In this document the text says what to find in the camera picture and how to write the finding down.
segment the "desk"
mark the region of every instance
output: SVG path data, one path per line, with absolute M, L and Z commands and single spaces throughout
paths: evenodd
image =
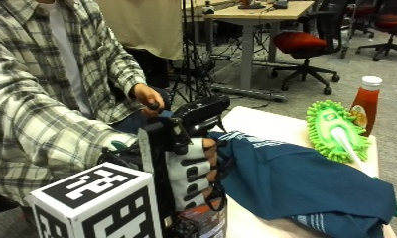
M 291 117 L 246 107 L 234 107 L 224 117 L 224 126 L 228 131 L 238 130 L 265 139 L 279 140 L 305 147 L 311 146 L 305 121 Z M 369 140 L 371 142 L 367 153 L 369 160 L 363 164 L 367 173 L 371 176 L 379 176 L 375 137 L 370 136 Z M 265 220 L 258 218 L 230 197 L 228 204 L 228 238 L 325 237 L 305 227 L 297 226 L 286 219 Z M 383 234 L 386 238 L 397 238 L 388 225 L 383 227 Z
M 251 89 L 251 69 L 253 69 L 253 51 L 254 40 L 253 30 L 255 25 L 271 23 L 270 38 L 273 39 L 278 33 L 279 21 L 297 19 L 311 6 L 313 1 L 290 1 L 289 9 L 278 9 L 269 12 L 262 12 L 265 9 L 238 9 L 238 6 L 218 10 L 214 14 L 208 14 L 208 19 L 218 19 L 234 24 L 244 25 L 244 40 L 242 40 L 242 64 L 241 64 L 241 90 Z M 273 44 L 269 46 L 267 61 L 274 62 L 277 48 Z

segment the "teal cloth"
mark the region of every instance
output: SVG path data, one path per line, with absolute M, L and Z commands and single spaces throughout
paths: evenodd
M 395 211 L 392 185 L 311 148 L 233 131 L 220 160 L 236 164 L 222 180 L 232 198 L 265 219 L 290 218 L 333 237 L 383 237 Z

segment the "red bottle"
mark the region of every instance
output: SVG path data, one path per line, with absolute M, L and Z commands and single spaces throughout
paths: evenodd
M 367 137 L 375 121 L 382 79 L 375 76 L 363 76 L 361 82 L 350 113 L 355 116 L 354 124 L 366 129 L 362 136 Z

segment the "black stand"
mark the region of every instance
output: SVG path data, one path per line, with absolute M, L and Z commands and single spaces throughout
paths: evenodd
M 208 64 L 204 63 L 196 44 L 194 34 L 188 34 L 188 21 L 186 21 L 186 7 L 185 1 L 182 0 L 182 45 L 184 45 L 184 61 L 178 71 L 178 74 L 174 79 L 174 84 L 170 89 L 170 103 L 173 102 L 174 94 L 177 93 L 185 102 L 192 102 L 202 97 L 210 96 L 212 91 L 209 85 L 213 83 L 212 76 L 208 72 Z M 189 0 L 189 12 L 190 12 L 190 32 L 194 33 L 194 14 L 193 14 L 193 1 Z M 185 85 L 185 94 L 178 90 L 178 84 L 184 82 Z

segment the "white table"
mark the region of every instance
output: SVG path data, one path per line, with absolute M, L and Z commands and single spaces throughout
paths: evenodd
M 291 117 L 263 112 L 246 107 L 234 107 L 224 117 L 226 131 L 241 131 L 253 136 L 279 140 L 311 147 L 307 138 L 306 123 Z M 363 162 L 370 176 L 379 176 L 375 137 L 370 136 L 369 160 Z M 306 227 L 297 226 L 286 219 L 265 220 L 249 212 L 230 197 L 228 200 L 228 238 L 314 238 L 325 237 Z M 386 238 L 397 238 L 392 228 L 383 227 Z

